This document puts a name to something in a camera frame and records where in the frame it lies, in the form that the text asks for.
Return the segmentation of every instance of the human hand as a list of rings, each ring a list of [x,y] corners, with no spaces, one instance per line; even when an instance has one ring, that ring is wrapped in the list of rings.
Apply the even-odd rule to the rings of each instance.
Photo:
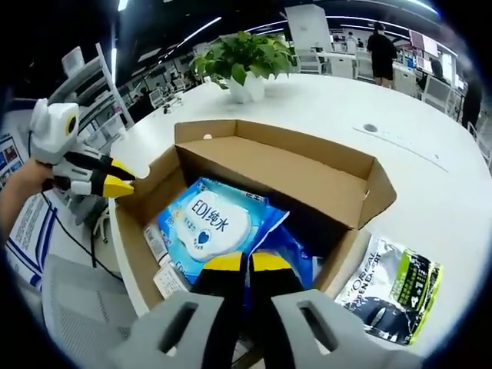
[[[27,199],[42,191],[43,183],[53,179],[53,170],[33,158],[29,158],[8,179],[6,187],[21,198]]]

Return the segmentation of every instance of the white round table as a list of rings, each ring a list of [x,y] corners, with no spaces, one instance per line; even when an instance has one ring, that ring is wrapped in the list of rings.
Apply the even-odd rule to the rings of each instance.
[[[278,125],[376,156],[394,185],[397,200],[367,229],[444,266],[437,300],[415,344],[407,349],[425,357],[452,332],[481,286],[491,250],[492,179],[464,128],[399,92],[317,75],[270,80],[265,99],[250,105],[235,104],[227,91],[212,83],[185,93],[183,101],[184,106],[169,115],[158,109],[137,123],[114,144],[113,156],[144,177],[148,165],[174,143],[176,122],[224,118]],[[376,126],[385,139],[364,132],[365,124]],[[438,165],[405,146],[434,156]],[[148,307],[123,252],[113,201],[110,219],[118,264],[135,310],[142,316]]]

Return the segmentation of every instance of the blue wet wipes package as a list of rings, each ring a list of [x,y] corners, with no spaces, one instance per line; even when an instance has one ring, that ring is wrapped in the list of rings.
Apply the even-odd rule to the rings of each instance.
[[[258,250],[276,254],[286,260],[306,289],[313,287],[314,279],[322,266],[322,258],[310,255],[283,226],[275,228]]]
[[[158,216],[176,267],[193,284],[212,258],[250,254],[288,216],[268,199],[200,178]]]

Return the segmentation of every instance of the green and black package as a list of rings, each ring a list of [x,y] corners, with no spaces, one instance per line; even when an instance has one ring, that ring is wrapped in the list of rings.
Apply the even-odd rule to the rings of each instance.
[[[335,301],[364,329],[396,344],[412,344],[434,303],[443,267],[387,238],[371,235],[361,265]]]

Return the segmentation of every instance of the potted plant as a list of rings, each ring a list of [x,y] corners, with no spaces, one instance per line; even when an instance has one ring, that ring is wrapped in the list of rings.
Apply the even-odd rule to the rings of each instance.
[[[288,47],[277,38],[239,32],[213,41],[191,67],[198,76],[209,76],[222,89],[229,89],[237,102],[246,103],[262,99],[263,79],[288,74],[293,61]]]

